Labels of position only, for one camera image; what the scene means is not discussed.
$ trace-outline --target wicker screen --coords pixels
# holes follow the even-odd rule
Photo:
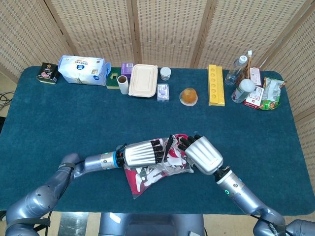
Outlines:
[[[79,56],[134,61],[126,0],[52,0]]]
[[[206,3],[138,0],[142,62],[189,67]]]
[[[199,68],[230,68],[253,51],[255,65],[274,43],[305,0],[219,0],[202,49]]]
[[[72,54],[36,1],[1,1],[0,22],[0,65],[13,74],[15,78],[11,79],[16,82],[27,67],[58,63],[63,54]]]
[[[305,162],[315,192],[315,118],[297,127]]]
[[[315,12],[284,44],[265,69],[280,72],[294,115],[315,106]]]

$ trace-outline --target yellow egg tray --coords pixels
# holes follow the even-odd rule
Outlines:
[[[222,66],[208,66],[209,106],[225,106]]]

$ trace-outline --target white cap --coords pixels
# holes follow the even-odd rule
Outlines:
[[[161,70],[160,70],[160,74],[161,76],[164,76],[164,77],[168,77],[171,75],[171,69],[168,68],[168,67],[162,67]]]
[[[245,92],[253,92],[255,90],[255,84],[250,79],[243,79],[239,87]]]
[[[240,58],[238,58],[238,62],[240,64],[245,64],[247,62],[247,56],[245,55],[240,56]]]

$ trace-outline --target green sponge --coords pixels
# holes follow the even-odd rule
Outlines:
[[[121,75],[120,67],[112,67],[109,75],[107,76],[106,87],[108,89],[119,89],[117,78]]]

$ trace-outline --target purple box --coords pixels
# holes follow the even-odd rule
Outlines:
[[[132,62],[122,63],[121,75],[125,75],[128,79],[130,79],[133,66],[134,64]]]

